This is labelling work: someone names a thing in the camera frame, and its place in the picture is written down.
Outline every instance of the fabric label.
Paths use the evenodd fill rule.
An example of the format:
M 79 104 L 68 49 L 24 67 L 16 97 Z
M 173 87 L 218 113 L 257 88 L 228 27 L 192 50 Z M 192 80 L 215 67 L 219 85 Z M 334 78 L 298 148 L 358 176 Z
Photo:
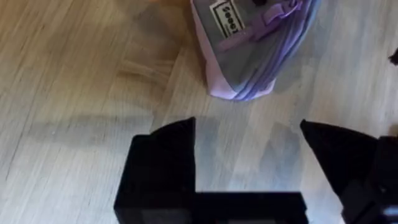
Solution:
M 244 28 L 243 21 L 233 0 L 217 0 L 210 6 L 210 10 L 225 38 Z

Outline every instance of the purple fabric trim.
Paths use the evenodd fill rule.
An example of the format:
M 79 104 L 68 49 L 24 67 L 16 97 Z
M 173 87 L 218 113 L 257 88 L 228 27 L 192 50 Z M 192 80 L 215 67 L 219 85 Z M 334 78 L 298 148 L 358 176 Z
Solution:
M 218 50 L 226 51 L 249 40 L 260 40 L 276 30 L 281 20 L 291 15 L 294 11 L 299 10 L 301 5 L 302 1 L 296 2 L 296 4 L 286 1 L 271 6 L 265 13 L 257 15 L 249 27 L 221 41 L 217 46 Z
M 305 30 L 308 26 L 308 23 L 310 22 L 309 19 L 306 19 L 308 15 L 308 10 L 310 8 L 311 4 L 314 4 L 314 1 L 312 1 L 311 4 L 306 4 L 305 8 L 302 9 L 302 2 L 298 2 L 298 7 L 301 9 L 300 14 L 294 15 L 294 17 L 291 17 L 289 19 L 289 23 L 286 26 L 290 27 L 293 24 L 296 24 L 297 30 L 289 30 L 286 34 L 284 34 L 284 37 L 281 37 L 281 39 L 284 39 L 285 41 L 281 43 L 281 46 L 283 46 L 281 49 L 278 47 L 279 52 L 274 55 L 274 58 L 271 59 L 271 61 L 268 63 L 268 66 L 266 67 L 265 71 L 263 73 L 256 74 L 256 76 L 260 75 L 259 78 L 253 77 L 248 83 L 248 86 L 245 89 L 248 89 L 249 91 L 243 91 L 236 96 L 236 99 L 239 100 L 250 100 L 256 97 L 256 93 L 258 92 L 258 89 L 261 89 L 264 84 L 271 82 L 271 80 L 274 80 L 276 77 L 276 71 L 279 69 L 279 65 L 288 57 L 291 53 L 289 53 L 289 50 L 293 47 L 294 44 L 297 44 L 297 40 L 302 37 L 304 34 L 302 33 L 303 30 Z

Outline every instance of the black object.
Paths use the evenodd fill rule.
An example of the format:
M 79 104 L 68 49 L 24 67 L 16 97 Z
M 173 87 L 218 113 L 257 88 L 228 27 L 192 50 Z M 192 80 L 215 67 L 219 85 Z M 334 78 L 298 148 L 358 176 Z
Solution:
M 253 0 L 253 2 L 256 4 L 256 6 L 263 6 L 267 4 L 268 0 Z
M 389 57 L 389 59 L 391 63 L 393 63 L 394 65 L 398 65 L 398 49 L 393 55 Z
M 374 137 L 337 126 L 302 121 L 301 129 L 347 224 L 398 221 L 398 139 Z
M 120 223 L 308 223 L 300 193 L 196 193 L 194 144 L 195 118 L 133 138 L 114 204 Z

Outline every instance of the bag strap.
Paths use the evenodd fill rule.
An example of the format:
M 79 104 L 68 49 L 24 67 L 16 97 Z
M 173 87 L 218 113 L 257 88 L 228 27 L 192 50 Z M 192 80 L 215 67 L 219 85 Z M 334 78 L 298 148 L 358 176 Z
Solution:
M 222 40 L 217 48 L 220 51 L 227 51 L 244 42 L 253 40 L 258 41 L 270 34 L 286 17 L 291 13 L 301 9 L 302 0 L 284 1 L 271 6 L 265 13 L 258 14 L 252 21 L 251 25 L 233 34 L 225 40 Z

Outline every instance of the purple bag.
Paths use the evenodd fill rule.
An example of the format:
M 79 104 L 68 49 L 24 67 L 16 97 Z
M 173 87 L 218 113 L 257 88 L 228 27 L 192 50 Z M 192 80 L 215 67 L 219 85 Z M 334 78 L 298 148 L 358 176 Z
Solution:
M 282 64 L 305 37 L 320 0 L 191 0 L 211 95 L 269 94 Z

